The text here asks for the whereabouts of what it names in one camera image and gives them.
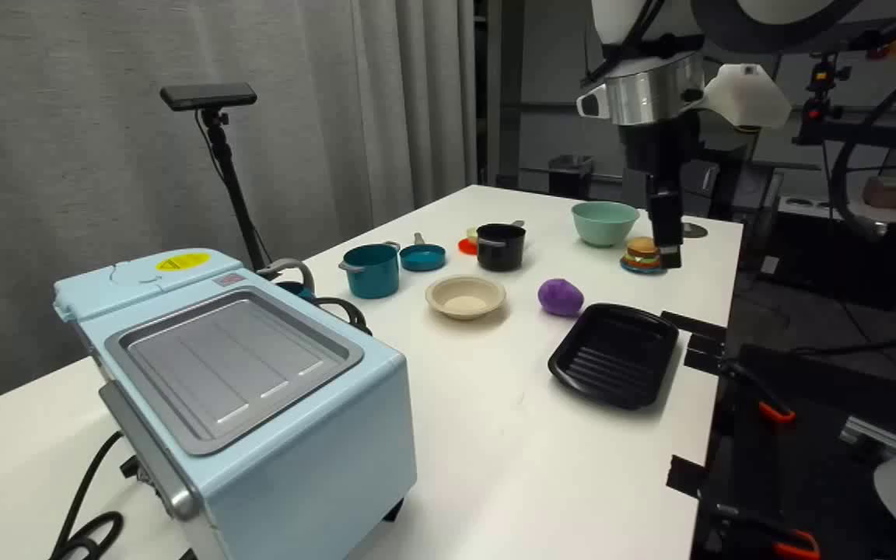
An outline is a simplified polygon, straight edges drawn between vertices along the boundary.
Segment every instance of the teal bowl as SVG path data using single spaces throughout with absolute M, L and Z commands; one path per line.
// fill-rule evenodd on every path
M 621 245 L 637 221 L 634 204 L 621 203 L 579 203 L 572 221 L 585 245 Z

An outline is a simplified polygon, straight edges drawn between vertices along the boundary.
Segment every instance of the small bowl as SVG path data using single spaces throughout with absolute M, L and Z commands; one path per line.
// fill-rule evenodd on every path
M 438 272 L 447 260 L 444 245 L 427 243 L 420 233 L 413 233 L 413 245 L 405 245 L 399 253 L 399 260 L 405 265 L 405 272 Z
M 427 302 L 444 317 L 474 321 L 498 310 L 508 302 L 508 293 L 486 278 L 444 278 L 427 291 Z
M 634 204 L 621 203 L 579 203 L 572 221 L 585 245 L 621 245 L 637 221 Z

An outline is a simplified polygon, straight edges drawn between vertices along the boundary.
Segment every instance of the white curtain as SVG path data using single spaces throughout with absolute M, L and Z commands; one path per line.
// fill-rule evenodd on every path
M 230 147 L 270 256 L 311 256 L 474 177 L 474 0 L 0 0 L 0 393 L 80 357 L 54 279 L 244 256 L 160 83 L 249 81 Z

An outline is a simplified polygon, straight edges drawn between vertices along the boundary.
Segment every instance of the table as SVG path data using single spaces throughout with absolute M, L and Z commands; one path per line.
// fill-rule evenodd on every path
M 406 356 L 420 478 L 399 522 L 378 525 L 355 560 L 690 555 L 696 502 L 665 489 L 665 473 L 673 455 L 706 460 L 715 377 L 674 357 L 657 408 L 587 406 L 546 372 L 572 324 L 541 315 L 536 291 L 565 278 L 587 302 L 727 324 L 741 228 L 692 219 L 710 237 L 683 243 L 680 272 L 631 278 L 614 250 L 574 243 L 570 210 L 572 198 L 467 187 L 309 259 L 320 296 L 352 300 L 336 267 L 344 250 L 410 243 L 413 230 L 451 250 L 444 272 L 402 274 L 391 300 L 356 302 L 374 333 Z M 427 309 L 427 287 L 483 274 L 454 243 L 486 221 L 525 221 L 525 267 L 493 274 L 508 315 L 454 324 Z M 0 399 L 0 558 L 45 558 L 86 460 L 115 431 L 99 382 L 92 360 L 76 360 Z M 106 460 L 80 519 L 106 508 L 126 517 L 111 558 L 183 555 L 151 492 L 117 477 L 126 455 L 120 442 Z

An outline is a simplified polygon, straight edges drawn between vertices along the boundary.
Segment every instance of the purple object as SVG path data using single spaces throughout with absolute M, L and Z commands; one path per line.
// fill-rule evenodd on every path
M 581 293 L 570 279 L 553 278 L 538 287 L 538 302 L 545 315 L 574 317 L 581 309 Z

